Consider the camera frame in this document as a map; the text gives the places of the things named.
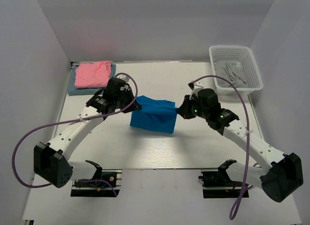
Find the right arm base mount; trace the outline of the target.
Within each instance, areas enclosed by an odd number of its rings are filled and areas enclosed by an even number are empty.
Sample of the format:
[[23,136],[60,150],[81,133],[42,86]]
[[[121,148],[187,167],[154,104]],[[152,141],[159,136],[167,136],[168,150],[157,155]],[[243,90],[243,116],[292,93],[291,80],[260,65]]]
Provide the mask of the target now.
[[242,182],[232,181],[226,170],[236,160],[227,160],[217,169],[201,170],[198,179],[202,183],[202,193],[204,199],[226,199],[238,198],[241,192]]

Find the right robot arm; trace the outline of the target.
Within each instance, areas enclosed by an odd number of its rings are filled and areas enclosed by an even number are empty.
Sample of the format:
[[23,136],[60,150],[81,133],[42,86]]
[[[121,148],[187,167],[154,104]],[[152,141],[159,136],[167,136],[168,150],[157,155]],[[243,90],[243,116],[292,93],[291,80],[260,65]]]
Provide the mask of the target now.
[[208,126],[231,140],[256,160],[258,167],[247,167],[246,184],[262,189],[275,202],[282,202],[303,184],[301,159],[274,148],[247,131],[239,117],[222,108],[212,89],[200,89],[185,95],[177,114],[184,119],[202,118]]

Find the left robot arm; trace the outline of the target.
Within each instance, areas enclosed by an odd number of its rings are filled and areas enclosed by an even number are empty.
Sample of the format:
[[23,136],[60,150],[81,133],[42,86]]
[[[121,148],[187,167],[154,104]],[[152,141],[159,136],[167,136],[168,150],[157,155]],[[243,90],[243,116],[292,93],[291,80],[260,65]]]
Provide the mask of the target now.
[[98,90],[87,102],[79,116],[69,122],[61,134],[46,144],[34,147],[34,172],[57,188],[69,181],[100,182],[102,167],[90,160],[72,162],[70,157],[78,145],[103,123],[117,113],[141,110],[137,93],[133,92],[125,73],[108,80],[106,88]]

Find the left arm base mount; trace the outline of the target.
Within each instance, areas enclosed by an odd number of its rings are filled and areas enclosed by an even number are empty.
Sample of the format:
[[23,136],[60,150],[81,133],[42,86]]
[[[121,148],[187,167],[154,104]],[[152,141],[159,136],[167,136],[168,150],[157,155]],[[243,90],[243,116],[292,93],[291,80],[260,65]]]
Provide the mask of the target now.
[[105,170],[96,162],[71,162],[72,197],[117,197],[122,184],[122,170]]

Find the blue t shirt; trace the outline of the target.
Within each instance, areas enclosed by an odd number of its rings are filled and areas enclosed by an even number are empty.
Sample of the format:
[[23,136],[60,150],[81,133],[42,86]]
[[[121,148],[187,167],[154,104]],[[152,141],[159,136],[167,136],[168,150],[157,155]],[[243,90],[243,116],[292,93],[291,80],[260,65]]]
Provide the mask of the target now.
[[174,133],[177,117],[175,102],[155,100],[146,96],[139,96],[136,101],[142,109],[132,112],[131,127],[167,134]]

